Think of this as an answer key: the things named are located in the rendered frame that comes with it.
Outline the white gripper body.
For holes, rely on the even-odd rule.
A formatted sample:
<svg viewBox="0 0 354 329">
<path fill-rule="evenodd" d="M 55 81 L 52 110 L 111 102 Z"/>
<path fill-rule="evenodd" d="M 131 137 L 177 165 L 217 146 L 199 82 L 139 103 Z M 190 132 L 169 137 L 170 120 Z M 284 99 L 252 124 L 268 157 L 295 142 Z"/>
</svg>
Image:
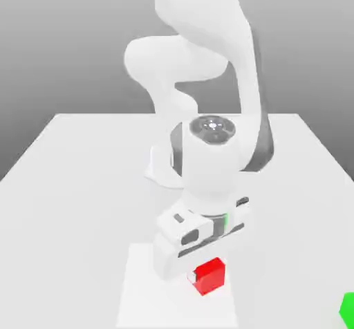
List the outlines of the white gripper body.
<svg viewBox="0 0 354 329">
<path fill-rule="evenodd" d="M 250 227 L 250 204 L 237 203 L 231 212 L 201 215 L 174 203 L 157 218 L 153 267 L 164 280 L 224 257 L 244 239 Z"/>
</svg>

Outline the small red cube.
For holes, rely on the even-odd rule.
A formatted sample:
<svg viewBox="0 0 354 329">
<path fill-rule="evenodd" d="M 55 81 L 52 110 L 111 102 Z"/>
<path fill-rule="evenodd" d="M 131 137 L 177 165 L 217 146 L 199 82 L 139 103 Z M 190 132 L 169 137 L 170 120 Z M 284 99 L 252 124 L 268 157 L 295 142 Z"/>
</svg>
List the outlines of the small red cube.
<svg viewBox="0 0 354 329">
<path fill-rule="evenodd" d="M 225 264 L 219 257 L 199 265 L 193 271 L 196 273 L 196 282 L 190 283 L 201 296 L 209 294 L 225 283 Z"/>
</svg>

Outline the small green cube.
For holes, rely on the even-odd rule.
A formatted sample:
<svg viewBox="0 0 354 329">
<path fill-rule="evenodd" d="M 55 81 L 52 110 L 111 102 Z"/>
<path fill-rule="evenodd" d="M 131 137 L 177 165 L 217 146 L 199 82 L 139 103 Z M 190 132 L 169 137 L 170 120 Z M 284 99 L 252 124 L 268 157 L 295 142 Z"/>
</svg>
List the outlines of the small green cube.
<svg viewBox="0 0 354 329">
<path fill-rule="evenodd" d="M 339 315 L 347 329 L 354 329 L 354 292 L 344 294 Z"/>
</svg>

